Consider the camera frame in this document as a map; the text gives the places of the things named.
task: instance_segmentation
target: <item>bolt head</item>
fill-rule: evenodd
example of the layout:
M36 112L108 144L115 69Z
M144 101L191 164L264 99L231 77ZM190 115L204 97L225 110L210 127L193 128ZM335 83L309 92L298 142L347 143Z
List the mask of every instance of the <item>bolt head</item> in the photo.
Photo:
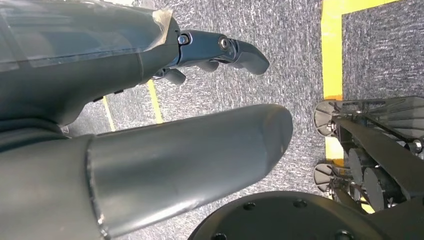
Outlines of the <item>bolt head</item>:
M229 47L230 47L230 42L229 42L228 38L225 37L225 36L221 36L219 38L218 44L219 44L219 47L224 51L228 50Z
M189 43L189 37L186 35L180 35L178 36L178 44L188 44Z
M420 140L416 139L413 141L413 143L415 144L415 151L417 153L420 153L421 151L423 151L423 144L421 143Z
M329 132L333 132L333 131L334 131L334 129L336 129L336 123L335 123L335 122L333 122L333 121L329 121L329 122L327 123L327 130L328 130Z

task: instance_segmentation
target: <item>clear tape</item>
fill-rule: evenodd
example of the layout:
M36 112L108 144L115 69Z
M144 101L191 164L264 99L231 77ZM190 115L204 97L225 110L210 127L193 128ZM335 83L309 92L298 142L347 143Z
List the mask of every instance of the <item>clear tape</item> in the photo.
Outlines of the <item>clear tape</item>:
M153 10L146 0L115 2L2 0L0 72L21 62L44 67L142 53L166 42L172 10Z

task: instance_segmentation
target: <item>yellow floor marking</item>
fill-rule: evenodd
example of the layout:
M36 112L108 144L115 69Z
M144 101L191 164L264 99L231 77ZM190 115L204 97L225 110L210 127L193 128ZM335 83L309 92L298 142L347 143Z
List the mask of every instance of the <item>yellow floor marking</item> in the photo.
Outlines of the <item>yellow floor marking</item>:
M342 15L396 1L399 0L323 0L321 47L325 100L343 99ZM336 139L325 138L325 155L328 160L343 166L343 148Z
M365 212L367 212L369 214L375 213L373 207L371 207L369 204L362 203L361 206L362 206L362 209L365 210Z
M103 97L102 101L103 101L104 109L106 110L106 116L107 116L107 120L109 121L110 130L112 132L115 132L116 128L115 128L114 120L112 119L111 110L109 109L109 104L108 104L108 100L106 99L106 96Z
M148 91L150 92L151 104L153 105L154 116L157 124L162 124L164 119L162 118L161 108L159 106L158 96L156 95L155 84L152 80L147 82Z

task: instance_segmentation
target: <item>circular base plate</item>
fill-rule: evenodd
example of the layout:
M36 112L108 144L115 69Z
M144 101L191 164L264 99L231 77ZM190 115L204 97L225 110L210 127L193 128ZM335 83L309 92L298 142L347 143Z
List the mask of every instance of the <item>circular base plate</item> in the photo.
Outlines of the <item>circular base plate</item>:
M189 240L387 239L369 220L333 200L271 191L239 198L208 216Z

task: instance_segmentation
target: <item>bolt hole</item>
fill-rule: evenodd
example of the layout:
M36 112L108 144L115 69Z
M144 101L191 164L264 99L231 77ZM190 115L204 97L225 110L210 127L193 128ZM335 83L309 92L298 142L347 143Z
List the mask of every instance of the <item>bolt hole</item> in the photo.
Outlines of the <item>bolt hole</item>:
M307 205L308 204L303 199L297 199L293 202L293 206L298 209L306 208Z
M336 240L353 240L354 236L352 233L346 231L346 230L340 230L335 235Z
M248 202L248 203L245 203L243 205L243 209L250 211L250 210L253 210L253 208L255 208L255 206L256 206L256 204L254 204L253 202Z
M212 240L227 240L227 236L224 233L217 233L212 237Z

